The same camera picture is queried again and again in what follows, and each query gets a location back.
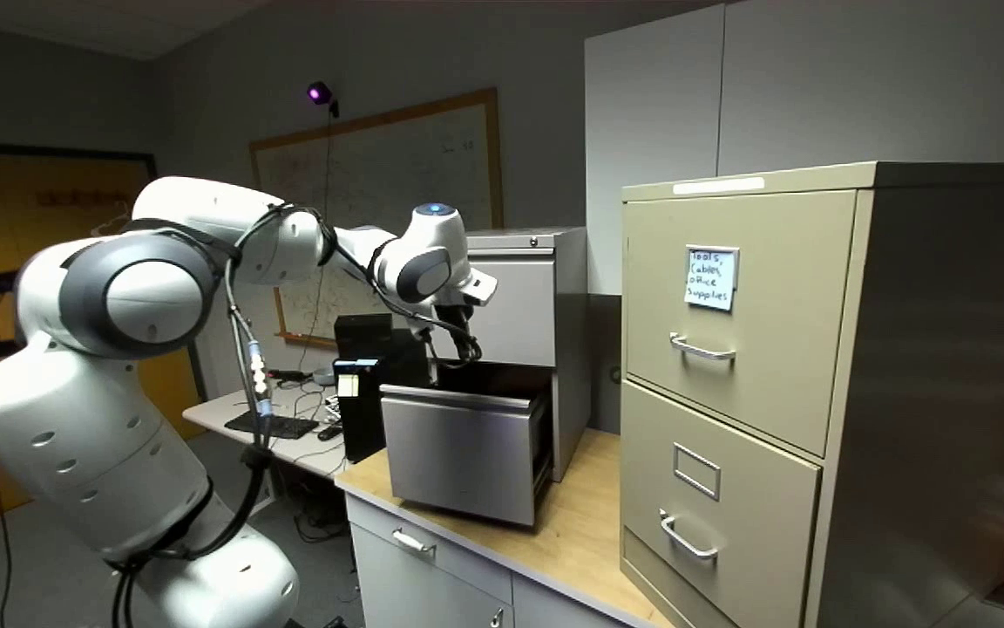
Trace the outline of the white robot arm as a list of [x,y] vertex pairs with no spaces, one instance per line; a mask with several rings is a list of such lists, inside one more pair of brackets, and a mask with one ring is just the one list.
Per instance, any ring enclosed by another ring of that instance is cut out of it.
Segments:
[[421,201],[408,228],[331,228],[316,209],[209,178],[164,173],[130,228],[50,245],[19,277],[21,344],[0,358],[0,465],[119,571],[111,628],[150,600],[172,628],[286,628],[301,577],[215,494],[193,445],[144,390],[139,364],[199,337],[241,281],[340,265],[395,313],[443,329],[460,358],[494,298],[465,221]]

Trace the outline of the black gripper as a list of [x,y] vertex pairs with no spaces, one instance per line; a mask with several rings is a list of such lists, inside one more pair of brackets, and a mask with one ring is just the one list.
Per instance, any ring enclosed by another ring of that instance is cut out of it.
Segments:
[[427,344],[431,383],[480,358],[480,341],[471,331],[467,307],[431,307],[417,326],[417,337]]

